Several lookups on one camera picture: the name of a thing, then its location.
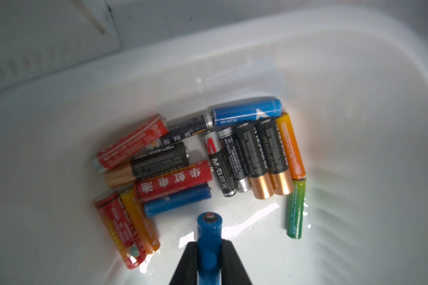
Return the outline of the light blue battery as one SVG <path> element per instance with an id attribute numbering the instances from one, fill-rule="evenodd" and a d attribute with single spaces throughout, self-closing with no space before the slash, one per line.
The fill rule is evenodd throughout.
<path id="1" fill-rule="evenodd" d="M 197 218 L 199 285 L 219 285 L 222 217 L 214 212 Z"/>

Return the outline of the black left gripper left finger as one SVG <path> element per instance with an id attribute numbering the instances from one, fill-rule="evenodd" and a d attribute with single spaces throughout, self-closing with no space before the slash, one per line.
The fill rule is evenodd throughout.
<path id="1" fill-rule="evenodd" d="M 189 242 L 169 285 L 197 285 L 198 244 Z"/>

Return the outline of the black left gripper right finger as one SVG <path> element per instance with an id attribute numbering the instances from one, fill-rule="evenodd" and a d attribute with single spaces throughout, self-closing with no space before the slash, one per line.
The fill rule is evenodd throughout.
<path id="1" fill-rule="evenodd" d="M 252 285 L 231 241 L 221 243 L 221 285 Z"/>

